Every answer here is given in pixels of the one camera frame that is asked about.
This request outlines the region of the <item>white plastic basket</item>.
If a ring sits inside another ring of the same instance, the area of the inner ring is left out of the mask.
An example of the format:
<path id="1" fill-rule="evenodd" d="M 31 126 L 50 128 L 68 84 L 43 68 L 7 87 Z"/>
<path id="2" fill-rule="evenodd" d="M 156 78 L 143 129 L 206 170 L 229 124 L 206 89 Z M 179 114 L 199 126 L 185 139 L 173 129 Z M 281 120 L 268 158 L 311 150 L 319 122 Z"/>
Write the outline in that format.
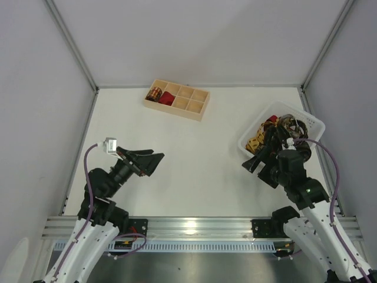
<path id="1" fill-rule="evenodd" d="M 285 103 L 279 100 L 272 101 L 267 106 L 258 110 L 257 113 L 258 115 L 256 118 L 251 120 L 249 127 L 241 135 L 237 143 L 239 150 L 249 158 L 253 157 L 253 154 L 246 150 L 245 147 L 247 142 L 257 134 L 257 130 L 261 124 L 273 115 L 280 117 L 285 114 L 292 114 L 297 120 L 301 120 L 305 123 L 308 130 L 308 137 L 316 140 L 317 142 L 322 137 L 322 134 L 326 128 L 324 122 L 317 119 L 310 113 L 294 106 L 293 104 Z"/>

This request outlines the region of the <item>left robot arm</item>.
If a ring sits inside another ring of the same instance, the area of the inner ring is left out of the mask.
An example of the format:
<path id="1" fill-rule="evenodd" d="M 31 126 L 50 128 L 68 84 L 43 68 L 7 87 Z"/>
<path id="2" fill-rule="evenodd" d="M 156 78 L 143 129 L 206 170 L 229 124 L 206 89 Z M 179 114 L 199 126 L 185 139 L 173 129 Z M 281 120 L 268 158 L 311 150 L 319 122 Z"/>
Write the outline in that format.
<path id="1" fill-rule="evenodd" d="M 117 145 L 116 139 L 109 139 L 90 146 L 84 154 L 85 162 L 96 147 L 101 147 L 117 161 L 109 172 L 101 168 L 88 170 L 88 165 L 84 165 L 84 200 L 74 229 L 54 266 L 41 282 L 86 282 L 112 241 L 121 238 L 147 241 L 144 232 L 131 229 L 129 213 L 117 207 L 111 198 L 132 175 L 151 176 L 165 155 L 152 149 L 123 149 Z"/>

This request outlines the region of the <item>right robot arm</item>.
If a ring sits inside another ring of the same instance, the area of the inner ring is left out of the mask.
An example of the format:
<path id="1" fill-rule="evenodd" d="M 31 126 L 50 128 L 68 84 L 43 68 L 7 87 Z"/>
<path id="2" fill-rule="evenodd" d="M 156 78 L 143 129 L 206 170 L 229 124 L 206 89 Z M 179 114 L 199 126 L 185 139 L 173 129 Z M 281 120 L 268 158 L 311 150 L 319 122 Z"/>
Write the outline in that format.
<path id="1" fill-rule="evenodd" d="M 273 228 L 288 236 L 324 273 L 326 282 L 376 282 L 376 270 L 350 241 L 334 211 L 334 198 L 307 175 L 297 139 L 270 127 L 262 148 L 242 166 L 272 188 L 282 186 L 295 204 L 272 213 Z"/>

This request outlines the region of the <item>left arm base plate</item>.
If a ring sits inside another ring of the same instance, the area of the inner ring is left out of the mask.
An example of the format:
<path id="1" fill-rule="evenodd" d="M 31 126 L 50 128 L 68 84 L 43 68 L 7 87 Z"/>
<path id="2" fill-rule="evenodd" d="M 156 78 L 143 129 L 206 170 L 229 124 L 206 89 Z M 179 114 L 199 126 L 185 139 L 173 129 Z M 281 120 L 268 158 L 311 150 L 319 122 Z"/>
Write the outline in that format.
<path id="1" fill-rule="evenodd" d="M 148 219 L 129 218 L 126 233 L 140 233 L 144 236 L 148 231 Z"/>

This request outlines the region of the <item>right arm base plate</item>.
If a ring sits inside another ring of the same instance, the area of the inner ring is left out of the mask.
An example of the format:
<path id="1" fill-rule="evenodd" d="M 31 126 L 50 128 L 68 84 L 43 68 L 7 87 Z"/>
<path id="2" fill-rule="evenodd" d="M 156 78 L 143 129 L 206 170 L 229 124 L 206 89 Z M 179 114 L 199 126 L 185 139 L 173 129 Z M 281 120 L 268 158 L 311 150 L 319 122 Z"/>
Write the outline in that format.
<path id="1" fill-rule="evenodd" d="M 270 218 L 251 220 L 252 234 L 254 238 L 275 238 L 276 230 Z"/>

